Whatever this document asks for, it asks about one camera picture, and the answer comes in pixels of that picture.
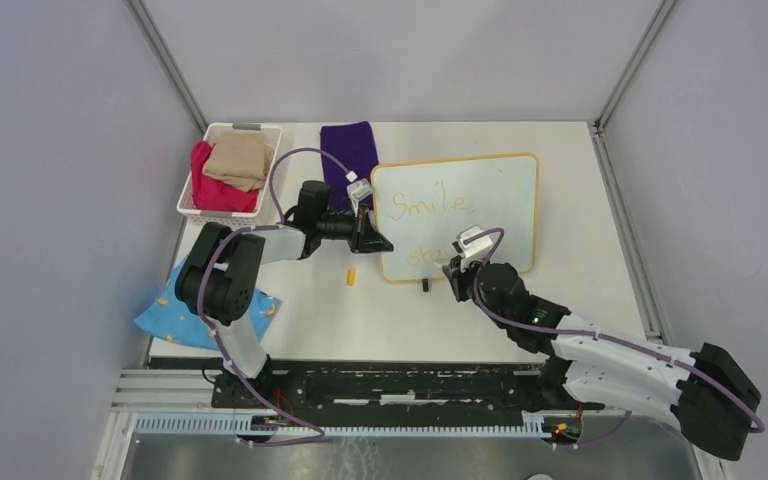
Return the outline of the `yellow framed whiteboard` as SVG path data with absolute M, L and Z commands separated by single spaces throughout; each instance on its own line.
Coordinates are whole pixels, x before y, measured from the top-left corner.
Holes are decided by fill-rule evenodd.
M 440 279 L 468 228 L 501 228 L 492 259 L 520 272 L 536 257 L 540 163 L 530 152 L 382 164 L 371 172 L 376 227 L 394 251 L 380 256 L 390 283 Z

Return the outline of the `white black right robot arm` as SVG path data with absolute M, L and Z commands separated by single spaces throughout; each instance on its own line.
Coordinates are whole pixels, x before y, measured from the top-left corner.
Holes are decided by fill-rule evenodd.
M 545 405 L 574 400 L 645 415 L 727 461 L 761 432 L 760 390 L 724 348 L 693 351 L 603 329 L 530 293 L 509 264 L 455 257 L 442 271 L 457 301 L 475 304 L 519 348 L 546 355 L 537 382 Z

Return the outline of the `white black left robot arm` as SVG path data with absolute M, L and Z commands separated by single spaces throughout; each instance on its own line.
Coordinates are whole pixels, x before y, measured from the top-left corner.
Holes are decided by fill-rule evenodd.
M 287 222 L 237 230 L 216 222 L 205 224 L 175 281 L 176 298 L 214 334 L 226 369 L 239 376 L 235 392 L 250 407 L 266 405 L 274 394 L 273 379 L 262 373 L 270 357 L 248 314 L 260 268 L 305 260 L 324 240 L 343 240 L 355 254 L 394 250 L 374 226 L 366 206 L 333 210 L 330 196 L 325 182 L 308 180 Z

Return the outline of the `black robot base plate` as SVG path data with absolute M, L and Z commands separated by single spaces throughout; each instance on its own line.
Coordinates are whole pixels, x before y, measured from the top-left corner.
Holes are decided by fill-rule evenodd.
M 519 426 L 523 414 L 571 411 L 544 394 L 540 363 L 274 360 L 252 385 L 320 427 Z

